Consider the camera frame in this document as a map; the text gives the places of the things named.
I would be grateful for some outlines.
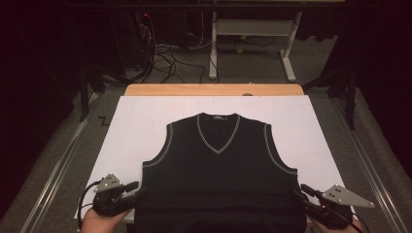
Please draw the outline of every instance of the sweater vest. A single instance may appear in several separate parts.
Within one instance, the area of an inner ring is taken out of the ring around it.
[[[143,162],[134,223],[145,232],[304,232],[292,191],[297,170],[280,158],[271,125],[233,114],[199,114],[167,125]]]

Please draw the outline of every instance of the white trim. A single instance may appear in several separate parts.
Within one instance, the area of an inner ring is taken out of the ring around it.
[[[170,148],[170,145],[172,144],[172,138],[173,138],[173,126],[172,126],[172,124],[169,124],[169,129],[170,129],[169,141],[167,142],[167,147],[164,150],[164,153],[161,155],[161,158],[158,161],[156,161],[155,163],[148,164],[148,165],[143,165],[143,168],[149,168],[149,167],[153,167],[153,166],[157,165],[159,162],[161,162],[161,160],[163,160],[163,158],[166,156],[166,153],[169,152],[169,148]]]
[[[237,115],[237,121],[236,121],[236,126],[234,127],[233,133],[230,136],[230,139],[227,141],[227,143],[220,149],[220,150],[216,150],[215,148],[213,148],[205,139],[205,137],[203,136],[202,130],[200,128],[200,115],[197,115],[197,130],[199,131],[200,137],[202,138],[203,142],[205,143],[205,145],[212,150],[215,153],[222,153],[228,146],[229,144],[232,142],[234,135],[237,132],[237,128],[239,127],[239,122],[240,122],[240,116]]]
[[[272,152],[270,151],[269,141],[268,141],[268,139],[267,139],[267,133],[266,133],[266,131],[267,131],[267,124],[264,124],[264,127],[263,127],[264,141],[265,141],[265,143],[266,143],[267,152],[269,153],[269,157],[270,157],[270,159],[272,160],[272,162],[273,162],[278,168],[280,168],[282,171],[284,171],[284,172],[286,172],[286,173],[288,173],[288,174],[291,174],[291,175],[297,175],[297,172],[291,172],[291,171],[289,171],[288,169],[282,167],[282,166],[281,166],[279,163],[277,163],[276,160],[273,158],[273,154],[272,154]]]

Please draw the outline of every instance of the dark background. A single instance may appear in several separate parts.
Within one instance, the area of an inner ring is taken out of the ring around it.
[[[303,14],[297,34],[298,39],[316,36],[320,41],[336,34],[347,35],[339,37],[326,70],[348,62],[354,46],[359,49],[359,88],[409,176],[411,12],[409,1],[392,1],[378,13],[349,20],[346,27],[344,14],[308,13]],[[161,25],[159,30],[182,47],[188,31],[199,34],[198,24],[192,24],[199,21],[198,16],[167,13],[159,17],[153,13],[155,24]],[[205,14],[207,32],[210,16]],[[83,66],[89,61],[98,62],[122,74],[124,67],[136,65],[133,61],[141,54],[132,17],[104,13],[69,15],[52,0],[0,3],[0,154],[1,175],[7,178],[2,189],[1,216],[52,132],[73,109],[72,97],[79,90]],[[127,53],[125,45],[136,52]]]

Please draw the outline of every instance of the white table surface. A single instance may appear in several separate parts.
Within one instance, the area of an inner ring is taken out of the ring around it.
[[[109,173],[128,184],[142,180],[142,162],[161,150],[166,125],[199,113],[239,114],[272,125],[282,160],[298,169],[299,183],[325,191],[344,186],[308,96],[122,96],[89,183]],[[84,204],[92,202],[92,189]],[[318,204],[317,199],[310,200]],[[125,222],[133,222],[130,213]]]

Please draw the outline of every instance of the gray floor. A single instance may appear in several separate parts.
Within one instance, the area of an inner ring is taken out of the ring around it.
[[[252,42],[265,44],[266,40]],[[334,42],[334,39],[321,43],[315,40],[295,42],[291,61],[297,83],[310,82],[320,75]],[[220,51],[220,82],[287,83],[278,54],[278,50],[283,48],[285,43],[286,40],[279,39],[266,48],[242,45],[242,54]],[[220,43],[221,49],[231,46],[231,43]],[[217,82],[207,78],[207,50],[173,51],[180,61],[206,67],[202,77],[204,83]],[[159,60],[157,65],[162,67],[165,63]],[[201,69],[180,64],[176,74],[186,83],[198,83]],[[148,82],[158,83],[165,76],[164,73],[154,72]],[[182,81],[172,77],[168,82]],[[90,96],[93,99],[91,111],[84,123],[78,122],[81,114],[79,96],[73,100],[75,110],[55,131],[45,147],[15,202],[2,219],[0,232],[20,232],[21,229],[27,232],[76,231],[74,214],[77,199],[86,186],[108,131],[108,126],[102,125],[101,117],[105,117],[106,122],[110,121],[123,92],[124,86],[111,84],[104,93]],[[375,209],[356,208],[370,232],[411,230],[411,181],[395,159],[361,93],[357,92],[355,131],[348,129],[343,120],[342,100],[328,99],[325,88],[313,88],[306,94],[310,96],[345,185],[377,205]],[[48,184],[53,188],[45,189]],[[48,198],[42,197],[42,193],[48,194]],[[37,218],[30,219],[31,213]],[[124,232],[124,226],[120,226],[117,231]]]

